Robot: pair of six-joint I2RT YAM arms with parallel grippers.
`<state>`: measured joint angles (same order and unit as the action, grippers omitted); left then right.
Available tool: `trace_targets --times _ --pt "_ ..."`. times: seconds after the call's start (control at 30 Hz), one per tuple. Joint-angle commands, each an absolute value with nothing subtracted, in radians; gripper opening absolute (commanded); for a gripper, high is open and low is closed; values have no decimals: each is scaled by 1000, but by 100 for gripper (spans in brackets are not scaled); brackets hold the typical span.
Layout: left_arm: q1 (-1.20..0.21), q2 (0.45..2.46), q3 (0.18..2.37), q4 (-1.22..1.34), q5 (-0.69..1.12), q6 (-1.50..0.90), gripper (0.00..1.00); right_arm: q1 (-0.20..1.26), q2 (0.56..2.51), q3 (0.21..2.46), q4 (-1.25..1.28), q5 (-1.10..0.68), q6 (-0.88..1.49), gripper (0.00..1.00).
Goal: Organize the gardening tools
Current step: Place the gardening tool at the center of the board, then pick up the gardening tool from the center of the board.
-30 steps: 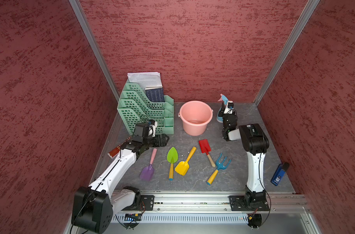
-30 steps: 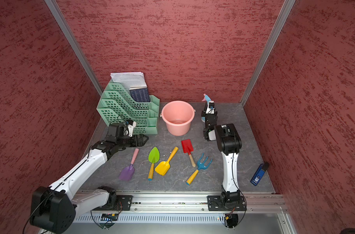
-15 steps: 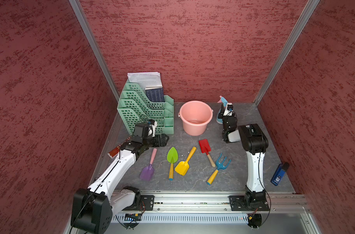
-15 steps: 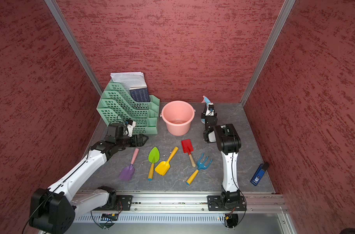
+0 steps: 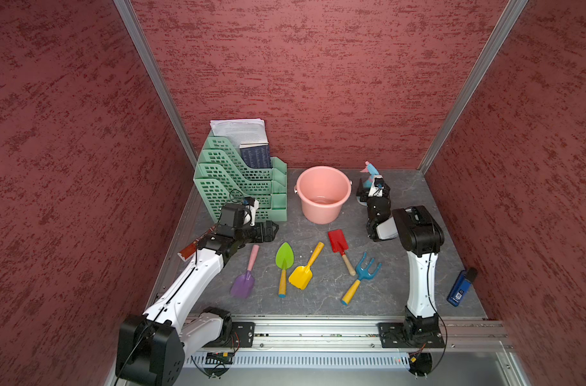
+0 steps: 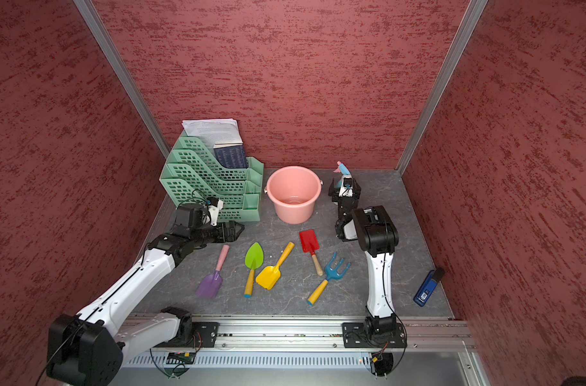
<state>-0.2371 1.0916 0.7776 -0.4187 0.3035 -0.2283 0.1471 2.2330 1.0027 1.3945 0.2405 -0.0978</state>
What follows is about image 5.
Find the purple toy shovel pink handle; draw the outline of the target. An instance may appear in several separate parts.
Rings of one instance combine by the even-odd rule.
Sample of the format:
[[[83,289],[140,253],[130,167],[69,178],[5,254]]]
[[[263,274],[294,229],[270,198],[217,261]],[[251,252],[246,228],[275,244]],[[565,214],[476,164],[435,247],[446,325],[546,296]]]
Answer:
[[[252,276],[252,270],[259,255],[259,249],[260,247],[257,244],[252,247],[246,272],[242,275],[239,275],[231,287],[230,295],[232,297],[237,299],[247,299],[250,297],[255,283],[255,279]]]

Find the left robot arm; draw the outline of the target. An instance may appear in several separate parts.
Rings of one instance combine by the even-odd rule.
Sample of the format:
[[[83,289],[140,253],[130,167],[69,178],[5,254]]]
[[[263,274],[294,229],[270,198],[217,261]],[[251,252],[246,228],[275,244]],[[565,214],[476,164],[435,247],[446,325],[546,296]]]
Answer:
[[[187,330],[184,323],[209,283],[248,244],[271,242],[279,226],[273,221],[240,227],[214,225],[197,239],[188,265],[167,291],[141,315],[121,324],[116,363],[117,381],[139,385],[173,385],[185,359],[222,337],[225,312],[205,310]]]

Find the blue toy rake yellow handle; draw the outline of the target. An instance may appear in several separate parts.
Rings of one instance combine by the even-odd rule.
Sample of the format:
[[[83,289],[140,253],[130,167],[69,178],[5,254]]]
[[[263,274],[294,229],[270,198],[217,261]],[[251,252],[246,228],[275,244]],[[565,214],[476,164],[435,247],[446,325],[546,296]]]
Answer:
[[[362,258],[360,259],[355,268],[355,272],[357,273],[357,279],[353,282],[353,284],[349,287],[349,289],[344,293],[343,297],[341,298],[341,303],[346,306],[350,304],[362,282],[374,279],[382,267],[382,263],[379,262],[378,264],[376,264],[374,258],[371,258],[368,263],[365,263],[367,257],[367,252],[364,252]]]

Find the yellow toy scoop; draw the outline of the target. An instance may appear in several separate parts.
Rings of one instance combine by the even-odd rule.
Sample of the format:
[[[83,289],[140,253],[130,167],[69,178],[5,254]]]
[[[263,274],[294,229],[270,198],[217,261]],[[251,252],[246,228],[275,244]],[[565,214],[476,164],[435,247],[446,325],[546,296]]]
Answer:
[[[320,253],[324,249],[325,244],[323,242],[319,242],[315,249],[313,250],[312,256],[308,261],[307,265],[297,267],[289,276],[288,281],[292,284],[295,288],[304,290],[307,288],[308,284],[312,280],[313,273],[312,273],[312,265],[315,263],[316,259],[320,256]]]

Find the red toy spade wooden handle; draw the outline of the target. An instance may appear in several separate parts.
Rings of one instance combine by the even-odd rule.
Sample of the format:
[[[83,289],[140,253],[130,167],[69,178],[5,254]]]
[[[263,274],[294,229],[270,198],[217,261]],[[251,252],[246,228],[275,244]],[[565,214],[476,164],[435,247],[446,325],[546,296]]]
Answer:
[[[349,274],[351,276],[356,276],[356,270],[353,268],[346,254],[346,251],[349,249],[349,246],[347,244],[343,231],[341,229],[329,231],[328,238],[330,240],[333,252],[339,253],[341,255]]]

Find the teal pink spray bottle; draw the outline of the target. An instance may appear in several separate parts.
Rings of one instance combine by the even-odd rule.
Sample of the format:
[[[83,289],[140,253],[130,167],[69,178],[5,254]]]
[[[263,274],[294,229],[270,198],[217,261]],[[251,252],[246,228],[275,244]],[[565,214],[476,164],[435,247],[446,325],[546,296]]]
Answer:
[[[368,174],[368,177],[362,183],[364,189],[370,189],[373,186],[374,179],[380,175],[376,167],[369,161],[365,161],[365,168],[362,173]]]

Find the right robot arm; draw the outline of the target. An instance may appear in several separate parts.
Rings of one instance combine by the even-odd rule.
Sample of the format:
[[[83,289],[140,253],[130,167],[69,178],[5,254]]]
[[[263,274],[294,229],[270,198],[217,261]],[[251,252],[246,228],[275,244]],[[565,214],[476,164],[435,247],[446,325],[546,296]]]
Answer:
[[[409,296],[405,318],[394,340],[405,347],[444,347],[442,318],[435,301],[435,268],[445,236],[425,206],[391,208],[389,188],[357,188],[357,200],[367,207],[366,230],[373,241],[398,238],[407,252]]]

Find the green toy trowel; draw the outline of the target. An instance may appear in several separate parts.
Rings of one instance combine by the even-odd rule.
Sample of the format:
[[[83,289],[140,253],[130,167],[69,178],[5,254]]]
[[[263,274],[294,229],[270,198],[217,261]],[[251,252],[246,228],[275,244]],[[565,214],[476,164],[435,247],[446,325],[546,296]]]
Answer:
[[[275,257],[275,264],[281,270],[279,280],[279,297],[282,299],[287,295],[287,270],[293,266],[294,262],[295,254],[292,247],[287,242],[283,243],[277,251]]]

